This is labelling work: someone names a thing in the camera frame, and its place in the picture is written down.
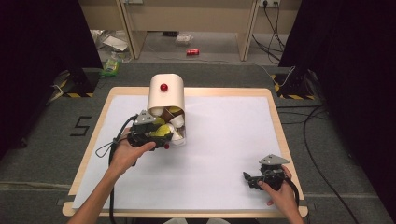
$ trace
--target white paper sheet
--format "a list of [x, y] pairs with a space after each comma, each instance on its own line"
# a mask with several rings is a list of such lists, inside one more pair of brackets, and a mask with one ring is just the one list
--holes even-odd
[[[147, 101], [147, 96], [116, 96], [94, 150], [146, 109]], [[251, 189], [243, 177], [243, 172], [260, 175], [259, 160], [268, 154], [280, 156], [265, 97], [186, 97], [186, 130], [186, 145], [145, 153], [119, 179], [117, 211], [275, 209], [266, 205], [268, 195]], [[91, 194], [107, 160], [108, 153], [101, 159], [93, 151], [73, 208]]]

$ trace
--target wooden table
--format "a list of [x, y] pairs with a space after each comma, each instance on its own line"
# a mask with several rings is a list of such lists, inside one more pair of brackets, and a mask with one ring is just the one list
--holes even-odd
[[[281, 156], [287, 160], [290, 160], [290, 163], [287, 164], [287, 167], [292, 173], [292, 181], [297, 186], [298, 190], [300, 191], [300, 199], [304, 199], [304, 195], [302, 193], [298, 176], [296, 174], [293, 161], [290, 155], [289, 147], [283, 133], [282, 126], [280, 124], [279, 116], [276, 112], [276, 106], [274, 103], [274, 99], [272, 94], [267, 89], [234, 89], [234, 88], [185, 88], [184, 89], [185, 96], [264, 96], [268, 99], [268, 104], [270, 106], [270, 114], [272, 117], [272, 121], [274, 124], [276, 138], [281, 150]], [[112, 102], [112, 99], [118, 95], [149, 95], [149, 87], [116, 87], [113, 88], [104, 105], [102, 113], [99, 117], [99, 120], [96, 124], [96, 127], [93, 131], [92, 138], [90, 143], [87, 146], [87, 150], [84, 154], [82, 159], [81, 165], [78, 168], [78, 172], [76, 174], [76, 178], [73, 182], [73, 185], [68, 193], [69, 196], [74, 196], [78, 193], [78, 187], [80, 186], [81, 179], [86, 171], [87, 164], [91, 154], [94, 151], [94, 145], [98, 134], [103, 126], [106, 113], [109, 109], [109, 106]], [[63, 213], [66, 216], [73, 216], [76, 212], [72, 208], [73, 202], [65, 202]], [[307, 215], [307, 207], [302, 205], [299, 207], [301, 215], [304, 217]], [[136, 211], [136, 212], [122, 212], [122, 213], [115, 213], [116, 217], [228, 217], [228, 218], [273, 218], [273, 217], [283, 217], [281, 213], [277, 210], [275, 211], [261, 211], [261, 212], [249, 212], [249, 211], [241, 211], [235, 213], [183, 213], [183, 212], [162, 212], [162, 213], [153, 213], [150, 211]], [[101, 213], [100, 216], [108, 216], [107, 212]]]

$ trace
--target power outlet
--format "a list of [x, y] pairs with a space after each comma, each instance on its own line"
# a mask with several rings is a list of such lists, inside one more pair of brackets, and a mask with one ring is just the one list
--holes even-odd
[[267, 2], [267, 7], [279, 7], [280, 0], [260, 0], [259, 6], [264, 7], [264, 1]]

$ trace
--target green object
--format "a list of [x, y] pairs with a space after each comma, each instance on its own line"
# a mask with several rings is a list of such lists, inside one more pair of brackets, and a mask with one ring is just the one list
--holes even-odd
[[120, 62], [113, 59], [108, 59], [105, 68], [100, 72], [100, 75], [105, 77], [114, 77], [119, 72]]

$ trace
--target human hand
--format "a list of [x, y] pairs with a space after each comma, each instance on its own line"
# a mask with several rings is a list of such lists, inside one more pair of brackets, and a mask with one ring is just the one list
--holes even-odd
[[155, 147], [154, 142], [146, 143], [141, 147], [132, 147], [125, 136], [128, 132], [129, 129], [124, 130], [123, 136], [120, 138], [119, 145], [108, 167], [110, 171], [115, 172], [117, 175], [124, 174], [143, 153]]
[[[289, 169], [284, 165], [282, 165], [282, 168], [286, 176], [291, 179], [291, 172]], [[272, 189], [263, 181], [259, 181], [258, 184], [271, 196], [271, 200], [267, 203], [268, 206], [275, 204], [279, 211], [284, 214], [290, 222], [296, 219], [303, 221], [298, 211], [297, 203], [295, 202], [294, 191], [286, 181], [282, 182], [280, 190], [278, 191]]]

